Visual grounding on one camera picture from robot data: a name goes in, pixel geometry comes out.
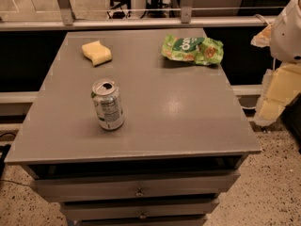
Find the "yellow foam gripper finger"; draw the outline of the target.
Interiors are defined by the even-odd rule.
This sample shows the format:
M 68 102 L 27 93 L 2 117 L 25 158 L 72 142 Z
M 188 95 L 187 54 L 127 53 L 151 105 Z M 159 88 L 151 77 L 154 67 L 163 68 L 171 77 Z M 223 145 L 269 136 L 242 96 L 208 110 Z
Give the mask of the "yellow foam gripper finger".
M 301 65 L 282 63 L 275 71 L 268 69 L 261 85 L 254 122 L 259 126 L 268 126 L 301 93 Z
M 256 47 L 267 47 L 270 45 L 272 26 L 269 24 L 260 33 L 254 36 L 251 44 Z

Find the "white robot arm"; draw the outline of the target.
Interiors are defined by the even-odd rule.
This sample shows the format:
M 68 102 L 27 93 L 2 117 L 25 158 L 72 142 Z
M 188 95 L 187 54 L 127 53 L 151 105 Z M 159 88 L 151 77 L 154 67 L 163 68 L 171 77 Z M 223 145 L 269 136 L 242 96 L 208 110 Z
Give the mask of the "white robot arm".
M 254 122 L 274 123 L 301 93 L 301 0 L 291 0 L 272 24 L 253 37 L 251 44 L 270 47 L 271 57 L 280 67 L 268 69 L 262 79 L 262 92 L 256 104 Z

